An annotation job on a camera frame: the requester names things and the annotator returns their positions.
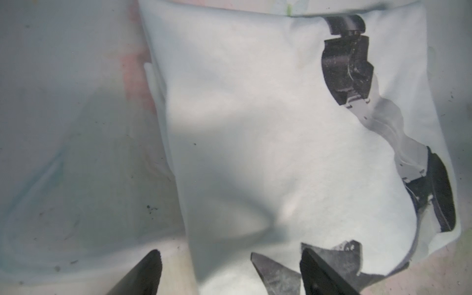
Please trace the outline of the white t shirt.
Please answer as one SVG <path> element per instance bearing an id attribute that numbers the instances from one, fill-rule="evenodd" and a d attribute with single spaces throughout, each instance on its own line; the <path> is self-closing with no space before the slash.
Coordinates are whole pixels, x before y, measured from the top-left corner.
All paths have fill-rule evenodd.
<path id="1" fill-rule="evenodd" d="M 421 2 L 139 8 L 200 294 L 301 295 L 304 250 L 361 291 L 458 238 Z"/>

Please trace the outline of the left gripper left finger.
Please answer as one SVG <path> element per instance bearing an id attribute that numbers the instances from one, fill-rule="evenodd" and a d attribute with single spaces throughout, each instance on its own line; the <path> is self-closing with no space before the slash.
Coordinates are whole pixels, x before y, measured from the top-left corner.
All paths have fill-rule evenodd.
<path id="1" fill-rule="evenodd" d="M 162 276 L 161 253 L 150 251 L 106 295 L 156 295 Z"/>

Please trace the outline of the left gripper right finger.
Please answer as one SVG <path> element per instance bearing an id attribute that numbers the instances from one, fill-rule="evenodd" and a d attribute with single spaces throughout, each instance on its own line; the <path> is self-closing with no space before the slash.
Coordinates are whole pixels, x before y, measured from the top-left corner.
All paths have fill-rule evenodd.
<path id="1" fill-rule="evenodd" d="M 302 251 L 299 266 L 306 295 L 360 295 L 311 248 Z"/>

